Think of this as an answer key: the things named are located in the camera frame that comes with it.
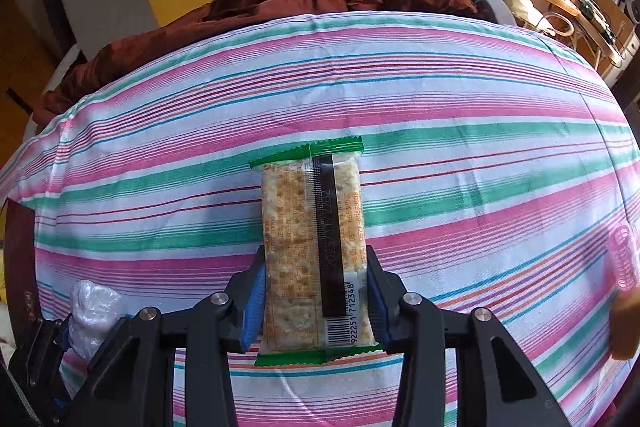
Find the clear plastic bag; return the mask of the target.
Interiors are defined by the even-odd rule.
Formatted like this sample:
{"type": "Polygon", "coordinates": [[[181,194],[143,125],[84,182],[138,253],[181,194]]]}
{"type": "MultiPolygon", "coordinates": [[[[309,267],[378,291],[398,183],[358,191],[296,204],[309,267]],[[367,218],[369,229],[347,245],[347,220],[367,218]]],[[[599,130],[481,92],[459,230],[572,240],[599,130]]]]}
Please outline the clear plastic bag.
{"type": "Polygon", "coordinates": [[[90,361],[123,315],[118,291],[89,280],[76,282],[70,292],[70,347],[78,357],[90,361]]]}

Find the cracker pack green ends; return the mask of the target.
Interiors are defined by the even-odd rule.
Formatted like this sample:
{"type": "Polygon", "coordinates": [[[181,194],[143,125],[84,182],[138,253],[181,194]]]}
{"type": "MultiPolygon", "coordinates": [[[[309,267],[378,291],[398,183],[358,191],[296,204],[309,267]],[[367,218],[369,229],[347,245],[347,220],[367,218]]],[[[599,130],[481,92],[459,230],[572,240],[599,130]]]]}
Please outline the cracker pack green ends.
{"type": "Polygon", "coordinates": [[[250,162],[262,173],[266,302],[259,366],[320,365],[376,350],[359,136],[250,162]]]}

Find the dark red storage box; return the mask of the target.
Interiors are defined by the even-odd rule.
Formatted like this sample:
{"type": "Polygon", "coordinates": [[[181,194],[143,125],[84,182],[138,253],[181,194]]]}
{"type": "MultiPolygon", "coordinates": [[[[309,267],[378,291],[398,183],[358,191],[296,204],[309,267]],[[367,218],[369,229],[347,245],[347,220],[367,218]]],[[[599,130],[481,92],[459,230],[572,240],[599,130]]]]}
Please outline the dark red storage box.
{"type": "Polygon", "coordinates": [[[35,259],[35,211],[15,200],[6,201],[4,227],[6,302],[13,336],[19,340],[41,317],[35,259]]]}

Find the yellow sponge block far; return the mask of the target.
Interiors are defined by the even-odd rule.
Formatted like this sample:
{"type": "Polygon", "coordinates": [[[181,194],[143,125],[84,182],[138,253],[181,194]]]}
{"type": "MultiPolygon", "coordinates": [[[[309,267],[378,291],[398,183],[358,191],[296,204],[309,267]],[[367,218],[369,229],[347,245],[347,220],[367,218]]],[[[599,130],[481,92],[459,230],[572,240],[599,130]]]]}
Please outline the yellow sponge block far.
{"type": "Polygon", "coordinates": [[[616,295],[610,310],[610,351],[618,361],[630,360],[639,348],[640,338],[639,288],[616,295]]]}

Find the pink hair roller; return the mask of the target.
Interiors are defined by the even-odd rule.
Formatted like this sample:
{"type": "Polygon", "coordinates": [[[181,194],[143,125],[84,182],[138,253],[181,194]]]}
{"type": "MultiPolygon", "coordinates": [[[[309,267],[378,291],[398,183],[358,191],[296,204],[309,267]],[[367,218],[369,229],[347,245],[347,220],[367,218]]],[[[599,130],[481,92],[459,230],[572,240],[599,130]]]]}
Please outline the pink hair roller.
{"type": "Polygon", "coordinates": [[[639,258],[634,229],[627,222],[612,228],[606,242],[608,265],[619,291],[628,293],[639,285],[639,258]]]}

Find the striped colourful tablecloth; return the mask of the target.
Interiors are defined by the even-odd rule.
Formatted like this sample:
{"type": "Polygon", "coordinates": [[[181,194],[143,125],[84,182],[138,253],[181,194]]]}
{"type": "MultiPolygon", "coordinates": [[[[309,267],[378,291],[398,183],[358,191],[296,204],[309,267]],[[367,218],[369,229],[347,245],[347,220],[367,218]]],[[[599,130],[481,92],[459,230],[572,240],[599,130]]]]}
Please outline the striped colourful tablecloth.
{"type": "Polygon", "coordinates": [[[171,52],[24,143],[1,195],[35,213],[43,314],[70,288],[193,306],[262,241],[250,163],[360,136],[367,241],[437,306],[495,312],[575,426],[631,367],[608,355],[606,240],[639,220],[639,149],[573,50],[445,15],[303,15],[171,52]]]}

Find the wooden side desk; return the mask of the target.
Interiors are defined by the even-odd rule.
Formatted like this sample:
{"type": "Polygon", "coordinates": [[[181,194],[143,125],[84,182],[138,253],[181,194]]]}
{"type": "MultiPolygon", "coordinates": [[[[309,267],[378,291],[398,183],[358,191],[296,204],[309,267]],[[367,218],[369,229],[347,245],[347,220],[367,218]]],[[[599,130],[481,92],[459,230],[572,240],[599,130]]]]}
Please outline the wooden side desk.
{"type": "Polygon", "coordinates": [[[594,69],[601,75],[608,87],[613,87],[626,66],[634,58],[639,40],[626,23],[626,18],[620,18],[618,29],[627,35],[626,48],[621,49],[615,42],[608,41],[604,34],[606,18],[598,15],[596,9],[586,13],[582,10],[582,2],[577,0],[541,0],[550,5],[547,12],[540,17],[533,17],[528,13],[522,13],[516,18],[525,26],[541,30],[545,20],[555,17],[564,20],[567,31],[557,29],[554,32],[556,38],[568,40],[572,47],[583,56],[592,61],[594,69]]]}

